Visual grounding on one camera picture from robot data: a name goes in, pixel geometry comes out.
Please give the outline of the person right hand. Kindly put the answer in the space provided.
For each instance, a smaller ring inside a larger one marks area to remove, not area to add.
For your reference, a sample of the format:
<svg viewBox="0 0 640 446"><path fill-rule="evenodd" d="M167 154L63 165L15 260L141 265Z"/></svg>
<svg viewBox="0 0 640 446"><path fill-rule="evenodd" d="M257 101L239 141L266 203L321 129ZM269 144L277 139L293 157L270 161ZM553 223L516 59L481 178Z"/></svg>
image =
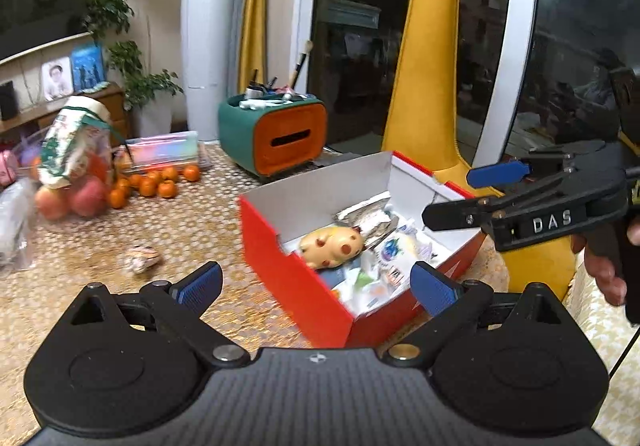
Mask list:
<svg viewBox="0 0 640 446"><path fill-rule="evenodd" d="M570 249L574 255L580 251L585 251L585 268L601 291L604 299L613 307L621 307L626 303L627 284L622 278L615 274L613 263L605 257L599 257L593 253L587 244L587 240L582 235L572 235L570 237Z"/></svg>

